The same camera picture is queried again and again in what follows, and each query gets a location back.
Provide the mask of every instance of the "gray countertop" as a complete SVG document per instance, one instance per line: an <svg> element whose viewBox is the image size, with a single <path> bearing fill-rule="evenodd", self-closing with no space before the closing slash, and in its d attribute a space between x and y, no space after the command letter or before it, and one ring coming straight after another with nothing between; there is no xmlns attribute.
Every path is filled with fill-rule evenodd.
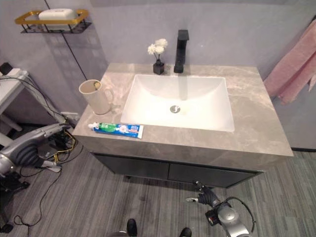
<svg viewBox="0 0 316 237"><path fill-rule="evenodd" d="M280 121L255 67L185 67L184 75L225 77L234 132L145 125L143 138L98 134L93 122L120 123L135 74L152 75L152 65L111 63L101 82L114 91L112 110L95 115L87 106L73 134L90 150L233 168L264 170L293 156ZM171 65L164 75L176 75Z"/></svg>

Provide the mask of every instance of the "white cup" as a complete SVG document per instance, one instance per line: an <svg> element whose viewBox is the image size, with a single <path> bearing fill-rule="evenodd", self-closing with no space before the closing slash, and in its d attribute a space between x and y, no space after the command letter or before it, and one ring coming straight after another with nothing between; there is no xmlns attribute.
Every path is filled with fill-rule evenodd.
<svg viewBox="0 0 316 237"><path fill-rule="evenodd" d="M111 109L114 94L111 89L105 88L102 82L94 79L86 80L79 86L79 91L96 115L103 115ZM106 95L107 91L111 94L111 99Z"/></svg>

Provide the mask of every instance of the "faucet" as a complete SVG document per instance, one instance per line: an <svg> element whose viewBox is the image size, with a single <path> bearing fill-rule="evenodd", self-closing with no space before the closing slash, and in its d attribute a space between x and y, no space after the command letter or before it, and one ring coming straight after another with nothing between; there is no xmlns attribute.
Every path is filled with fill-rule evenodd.
<svg viewBox="0 0 316 237"><path fill-rule="evenodd" d="M179 30L176 63L173 69L175 73L183 73L183 65L186 62L186 46L187 46L188 40L189 40L188 30Z"/></svg>

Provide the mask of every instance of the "sink drain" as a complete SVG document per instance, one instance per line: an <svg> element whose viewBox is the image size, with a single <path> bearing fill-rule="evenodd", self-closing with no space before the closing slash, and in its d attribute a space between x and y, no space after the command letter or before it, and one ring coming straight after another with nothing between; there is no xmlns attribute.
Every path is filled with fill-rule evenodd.
<svg viewBox="0 0 316 237"><path fill-rule="evenodd" d="M173 105L170 107L170 111L174 114L178 113L180 111L180 107L177 105Z"/></svg>

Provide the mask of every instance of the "gray floor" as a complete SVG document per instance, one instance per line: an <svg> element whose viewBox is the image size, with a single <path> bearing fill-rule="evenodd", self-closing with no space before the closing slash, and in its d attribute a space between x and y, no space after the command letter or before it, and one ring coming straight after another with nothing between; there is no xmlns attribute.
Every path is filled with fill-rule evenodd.
<svg viewBox="0 0 316 237"><path fill-rule="evenodd" d="M73 151L74 157L80 145ZM25 169L24 173L33 173ZM28 189L16 194L7 207L12 221L16 214L33 223L40 215L40 198L58 174L44 171L31 178ZM316 154L295 153L295 158L228 190L215 189L218 196L244 200L257 219L254 237L316 236ZM114 175L83 150L65 164L58 182L43 201L43 218L31 228L32 237L104 237L124 230L134 218L139 236L177 237L190 227L194 237L224 237L221 226L207 224L208 207L186 203L196 196L191 185ZM233 202L250 226L242 205ZM27 227L15 226L8 237L26 237Z"/></svg>

